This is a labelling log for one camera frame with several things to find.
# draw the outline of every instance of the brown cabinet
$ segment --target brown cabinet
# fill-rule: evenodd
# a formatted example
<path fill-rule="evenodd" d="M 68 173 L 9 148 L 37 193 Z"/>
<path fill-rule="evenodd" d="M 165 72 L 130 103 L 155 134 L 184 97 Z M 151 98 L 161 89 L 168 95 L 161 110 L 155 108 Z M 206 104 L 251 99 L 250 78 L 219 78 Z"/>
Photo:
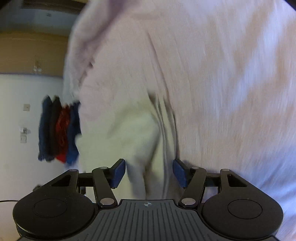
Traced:
<path fill-rule="evenodd" d="M 0 33 L 0 73 L 63 76 L 67 42 L 52 34 Z"/>

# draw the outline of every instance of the white fabric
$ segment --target white fabric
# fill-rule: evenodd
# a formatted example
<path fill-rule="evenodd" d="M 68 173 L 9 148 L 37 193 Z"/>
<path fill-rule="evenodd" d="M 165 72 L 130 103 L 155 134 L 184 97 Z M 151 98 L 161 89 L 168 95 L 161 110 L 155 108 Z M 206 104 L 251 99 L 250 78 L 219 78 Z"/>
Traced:
<path fill-rule="evenodd" d="M 270 195 L 278 238 L 296 240 L 295 32 L 284 0 L 92 0 L 66 60 L 82 134 L 147 89 L 167 95 L 180 158 Z"/>
<path fill-rule="evenodd" d="M 111 167 L 118 159 L 125 159 L 126 175 L 113 190 L 118 202 L 170 199 L 180 194 L 181 188 L 170 183 L 172 160 L 176 156 L 173 115 L 163 98 L 151 100 L 145 95 L 115 114 L 110 112 L 88 123 L 89 131 L 76 140 L 80 163 L 87 172 L 98 165 Z M 169 184 L 174 196 L 168 191 Z"/>

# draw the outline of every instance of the red garment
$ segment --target red garment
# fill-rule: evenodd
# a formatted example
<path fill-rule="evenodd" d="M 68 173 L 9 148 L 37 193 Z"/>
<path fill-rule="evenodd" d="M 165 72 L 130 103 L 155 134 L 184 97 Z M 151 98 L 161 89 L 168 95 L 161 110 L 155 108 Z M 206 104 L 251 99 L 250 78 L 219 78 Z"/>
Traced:
<path fill-rule="evenodd" d="M 56 156 L 56 159 L 58 159 L 62 163 L 66 163 L 66 154 L 59 154 Z"/>
<path fill-rule="evenodd" d="M 68 150 L 67 128 L 70 123 L 70 108 L 65 106 L 56 123 L 56 140 L 59 145 L 59 154 L 66 154 Z"/>

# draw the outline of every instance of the electrical outlet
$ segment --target electrical outlet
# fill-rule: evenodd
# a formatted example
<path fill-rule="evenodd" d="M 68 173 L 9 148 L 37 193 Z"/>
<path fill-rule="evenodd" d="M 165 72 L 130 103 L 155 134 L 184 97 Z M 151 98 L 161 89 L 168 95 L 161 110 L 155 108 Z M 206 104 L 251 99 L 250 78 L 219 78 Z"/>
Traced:
<path fill-rule="evenodd" d="M 20 136 L 20 143 L 27 143 L 27 137 L 25 135 Z"/>
<path fill-rule="evenodd" d="M 23 111 L 30 111 L 30 104 L 24 104 Z"/>

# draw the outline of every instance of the blue garment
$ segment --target blue garment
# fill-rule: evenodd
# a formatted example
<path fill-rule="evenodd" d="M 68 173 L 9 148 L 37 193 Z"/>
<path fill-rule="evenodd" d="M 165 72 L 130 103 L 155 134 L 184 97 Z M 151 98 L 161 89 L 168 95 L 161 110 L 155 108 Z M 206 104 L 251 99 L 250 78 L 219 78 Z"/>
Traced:
<path fill-rule="evenodd" d="M 38 160 L 52 161 L 54 156 L 50 155 L 49 122 L 52 113 L 52 101 L 47 96 L 42 102 L 42 114 L 39 124 L 39 154 Z"/>
<path fill-rule="evenodd" d="M 79 155 L 75 144 L 76 135 L 81 134 L 80 119 L 78 114 L 79 105 L 80 102 L 77 102 L 70 106 L 70 124 L 67 129 L 68 153 L 66 154 L 66 163 L 69 166 L 76 162 Z"/>

